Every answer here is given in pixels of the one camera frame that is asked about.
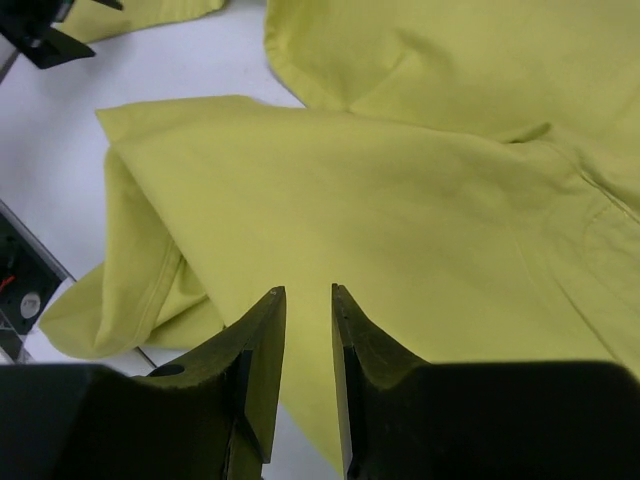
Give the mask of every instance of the black plastic part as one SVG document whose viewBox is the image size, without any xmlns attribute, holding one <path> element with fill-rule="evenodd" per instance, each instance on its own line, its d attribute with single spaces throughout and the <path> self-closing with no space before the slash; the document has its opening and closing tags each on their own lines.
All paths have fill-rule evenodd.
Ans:
<svg viewBox="0 0 640 480">
<path fill-rule="evenodd" d="M 333 287 L 345 477 L 640 478 L 640 387 L 600 362 L 432 365 Z"/>
<path fill-rule="evenodd" d="M 0 34 L 41 69 L 93 57 L 95 53 L 87 45 L 51 27 L 65 19 L 74 1 L 0 0 Z M 115 0 L 95 1 L 123 8 Z"/>
<path fill-rule="evenodd" d="M 14 276 L 15 280 L 0 291 L 0 315 L 6 318 L 16 333 L 26 335 L 64 279 L 38 255 L 16 227 L 0 214 L 0 281 L 9 276 Z M 29 293 L 37 294 L 40 309 L 25 318 L 20 305 Z"/>
<path fill-rule="evenodd" d="M 12 362 L 20 358 L 22 352 L 22 340 L 11 326 L 0 319 L 0 355 L 4 353 Z"/>
<path fill-rule="evenodd" d="M 0 477 L 258 480 L 273 443 L 285 316 L 284 289 L 273 289 L 149 377 L 0 367 Z"/>
</svg>

